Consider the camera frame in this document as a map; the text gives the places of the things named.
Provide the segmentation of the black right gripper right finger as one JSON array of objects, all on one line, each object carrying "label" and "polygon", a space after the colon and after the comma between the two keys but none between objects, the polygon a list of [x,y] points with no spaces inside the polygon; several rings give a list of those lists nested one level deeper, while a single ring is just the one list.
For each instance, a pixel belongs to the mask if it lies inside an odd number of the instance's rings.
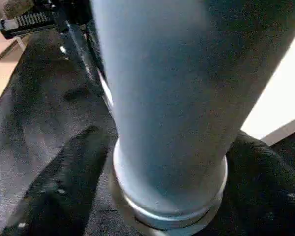
[{"label": "black right gripper right finger", "polygon": [[295,170],[241,131],[227,152],[228,180],[214,236],[295,236]]}]

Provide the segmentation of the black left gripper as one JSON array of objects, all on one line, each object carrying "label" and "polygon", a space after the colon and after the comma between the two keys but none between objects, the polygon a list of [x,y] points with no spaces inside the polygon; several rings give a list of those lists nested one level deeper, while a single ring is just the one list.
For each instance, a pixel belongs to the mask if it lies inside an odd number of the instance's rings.
[{"label": "black left gripper", "polygon": [[[34,0],[33,7],[12,19],[0,19],[5,39],[55,28],[63,45],[60,50],[81,73],[87,89],[104,94],[100,77],[107,82],[99,39],[92,19],[89,0]],[[86,39],[79,25],[85,24]]]}]

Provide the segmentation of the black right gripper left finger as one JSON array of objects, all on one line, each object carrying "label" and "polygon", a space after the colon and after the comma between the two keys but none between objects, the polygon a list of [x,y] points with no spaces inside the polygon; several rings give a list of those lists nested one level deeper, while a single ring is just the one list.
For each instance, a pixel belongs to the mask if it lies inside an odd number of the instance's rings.
[{"label": "black right gripper left finger", "polygon": [[93,202],[114,131],[88,127],[70,138],[30,184],[3,236],[97,236]]}]

